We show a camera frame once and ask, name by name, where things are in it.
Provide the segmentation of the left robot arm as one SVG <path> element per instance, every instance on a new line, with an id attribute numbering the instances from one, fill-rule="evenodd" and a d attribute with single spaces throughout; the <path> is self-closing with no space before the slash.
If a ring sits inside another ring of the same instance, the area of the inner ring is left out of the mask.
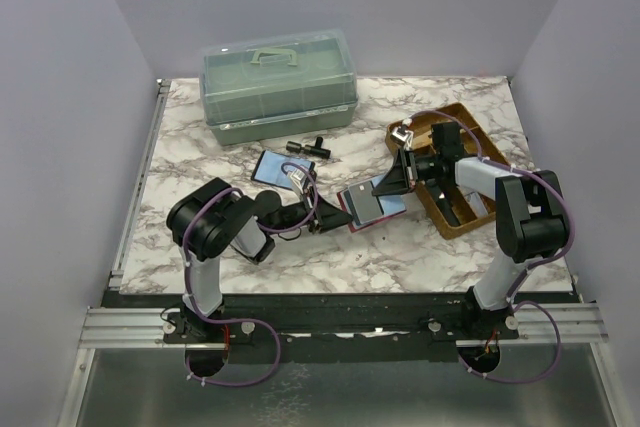
<path id="1" fill-rule="evenodd" d="M 277 235 L 302 229 L 322 234 L 353 220 L 320 195 L 313 173 L 299 167 L 288 172 L 286 179 L 298 197 L 294 204 L 284 205 L 273 190 L 251 198 L 216 178 L 170 210 L 166 225 L 184 266 L 181 316 L 184 327 L 193 328 L 196 335 L 205 336 L 222 323 L 220 264 L 228 248 L 259 264 L 275 248 Z"/>

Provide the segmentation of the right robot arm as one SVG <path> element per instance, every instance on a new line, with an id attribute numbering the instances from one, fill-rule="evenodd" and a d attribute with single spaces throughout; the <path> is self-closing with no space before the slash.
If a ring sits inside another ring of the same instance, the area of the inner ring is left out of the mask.
<path id="1" fill-rule="evenodd" d="M 530 172 L 465 151 L 457 121 L 431 127 L 432 154 L 412 147 L 414 132 L 406 119 L 393 127 L 394 162 L 373 189 L 376 197 L 409 193 L 419 184 L 445 181 L 468 188 L 495 203 L 498 250 L 488 270 L 465 294 L 461 330 L 488 331 L 515 308 L 512 302 L 529 274 L 564 256 L 574 238 L 571 215 L 552 171 Z"/>

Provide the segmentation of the red card holder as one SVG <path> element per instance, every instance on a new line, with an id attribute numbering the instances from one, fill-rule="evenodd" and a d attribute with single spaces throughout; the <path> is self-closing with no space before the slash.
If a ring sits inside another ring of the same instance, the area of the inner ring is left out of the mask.
<path id="1" fill-rule="evenodd" d="M 351 233 L 362 231 L 406 212 L 406 204 L 401 195 L 376 197 L 372 194 L 373 188 L 382 178 L 382 175 L 378 175 L 351 184 L 337 193 L 341 208 L 352 217 L 348 224 Z"/>

